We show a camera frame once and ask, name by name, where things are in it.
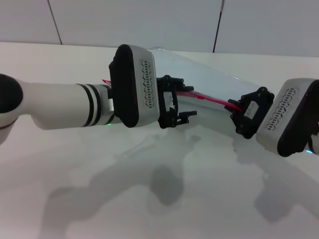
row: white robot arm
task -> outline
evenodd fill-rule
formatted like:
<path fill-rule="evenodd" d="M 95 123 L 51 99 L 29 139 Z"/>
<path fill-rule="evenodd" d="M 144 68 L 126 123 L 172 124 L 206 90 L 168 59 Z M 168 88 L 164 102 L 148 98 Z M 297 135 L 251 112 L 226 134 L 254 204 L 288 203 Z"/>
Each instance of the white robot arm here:
<path fill-rule="evenodd" d="M 183 79 L 156 78 L 151 52 L 122 45 L 109 66 L 112 87 L 27 83 L 0 74 L 0 133 L 20 115 L 31 115 L 42 129 L 123 123 L 127 127 L 158 121 L 161 128 L 188 122 L 196 112 L 178 114 L 176 90 L 191 91 Z M 166 109 L 164 93 L 172 94 Z"/>
<path fill-rule="evenodd" d="M 262 146 L 282 157 L 304 150 L 319 154 L 319 80 L 287 80 L 273 100 L 265 87 L 229 100 L 243 110 L 231 116 L 236 132 L 245 138 L 257 133 Z"/>

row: ventilation slots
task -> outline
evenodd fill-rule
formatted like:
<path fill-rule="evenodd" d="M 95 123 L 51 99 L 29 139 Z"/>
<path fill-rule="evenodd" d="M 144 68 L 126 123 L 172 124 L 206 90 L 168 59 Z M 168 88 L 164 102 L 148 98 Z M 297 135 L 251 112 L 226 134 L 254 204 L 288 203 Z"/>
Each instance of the ventilation slots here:
<path fill-rule="evenodd" d="M 296 94 L 294 88 L 287 89 L 285 94 L 282 96 L 281 100 L 278 103 L 272 117 L 269 119 L 268 124 L 266 124 L 266 129 L 275 131 L 279 127 L 279 123 L 284 118 L 285 113 L 290 106 L 291 101 L 293 100 Z"/>
<path fill-rule="evenodd" d="M 151 64 L 148 60 L 141 61 L 141 73 L 143 79 L 144 104 L 148 108 L 154 107 L 154 93 L 152 83 Z"/>

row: red cable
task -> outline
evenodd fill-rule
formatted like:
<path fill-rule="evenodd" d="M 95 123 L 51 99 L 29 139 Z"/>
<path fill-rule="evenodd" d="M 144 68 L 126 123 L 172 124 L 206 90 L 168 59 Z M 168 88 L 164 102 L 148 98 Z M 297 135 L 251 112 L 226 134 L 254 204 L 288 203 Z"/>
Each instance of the red cable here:
<path fill-rule="evenodd" d="M 234 110 L 238 110 L 238 111 L 240 111 L 240 112 L 243 111 L 241 108 L 239 108 L 238 106 L 236 106 L 236 105 L 234 105 L 234 104 L 232 104 L 232 103 L 229 103 L 229 102 L 227 102 L 227 101 L 223 101 L 223 100 L 220 100 L 220 99 L 212 98 L 212 97 L 207 97 L 207 96 L 201 95 L 201 94 L 199 94 L 199 93 L 193 93 L 193 92 L 177 92 L 176 94 L 177 94 L 178 96 L 193 97 L 193 98 L 197 98 L 197 99 L 200 99 L 200 100 L 211 101 L 211 102 L 214 102 L 214 103 L 217 103 L 217 104 L 221 104 L 221 105 L 224 105 L 224 106 L 233 108 Z"/>
<path fill-rule="evenodd" d="M 102 80 L 104 83 L 111 85 L 111 81 L 107 81 L 107 80 Z"/>

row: white wall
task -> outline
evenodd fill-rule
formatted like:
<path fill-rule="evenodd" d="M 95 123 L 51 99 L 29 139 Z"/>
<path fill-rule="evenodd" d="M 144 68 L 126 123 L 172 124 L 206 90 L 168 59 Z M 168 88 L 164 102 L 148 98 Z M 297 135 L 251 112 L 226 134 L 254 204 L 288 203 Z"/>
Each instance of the white wall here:
<path fill-rule="evenodd" d="M 54 0 L 63 44 L 212 52 L 221 0 Z"/>
<path fill-rule="evenodd" d="M 226 0 L 215 52 L 319 56 L 318 0 Z"/>
<path fill-rule="evenodd" d="M 1 0 L 0 41 L 60 44 L 46 0 Z"/>

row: white table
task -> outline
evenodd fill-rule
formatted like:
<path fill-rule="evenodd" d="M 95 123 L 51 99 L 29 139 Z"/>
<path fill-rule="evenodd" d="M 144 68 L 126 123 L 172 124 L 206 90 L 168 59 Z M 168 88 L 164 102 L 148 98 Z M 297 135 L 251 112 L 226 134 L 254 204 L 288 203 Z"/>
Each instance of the white table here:
<path fill-rule="evenodd" d="M 114 53 L 0 43 L 0 72 L 94 84 Z M 275 93 L 286 79 L 319 78 L 318 58 L 177 54 Z M 317 239 L 319 157 L 279 158 L 236 135 L 228 117 L 52 131 L 21 117 L 0 146 L 0 238 Z"/>

